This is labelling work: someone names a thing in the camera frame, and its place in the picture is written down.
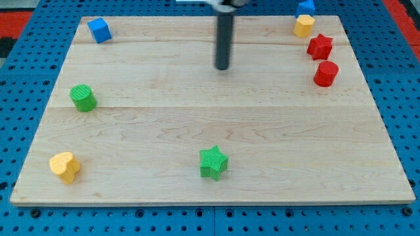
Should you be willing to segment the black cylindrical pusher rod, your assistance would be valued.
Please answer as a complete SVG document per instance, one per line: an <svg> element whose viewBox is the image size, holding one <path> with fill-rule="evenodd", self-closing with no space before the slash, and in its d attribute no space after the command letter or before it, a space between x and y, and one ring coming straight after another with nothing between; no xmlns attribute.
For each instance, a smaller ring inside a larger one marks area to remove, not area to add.
<svg viewBox="0 0 420 236"><path fill-rule="evenodd" d="M218 70L226 70L230 65L234 9L229 6L217 7L216 25L215 67Z"/></svg>

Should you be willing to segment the grey rod mount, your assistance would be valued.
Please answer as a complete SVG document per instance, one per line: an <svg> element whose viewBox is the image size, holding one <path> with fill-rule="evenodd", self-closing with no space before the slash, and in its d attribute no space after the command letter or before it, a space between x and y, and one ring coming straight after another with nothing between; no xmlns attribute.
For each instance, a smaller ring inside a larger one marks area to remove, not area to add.
<svg viewBox="0 0 420 236"><path fill-rule="evenodd" d="M212 7L241 8L248 4L249 0L206 0Z"/></svg>

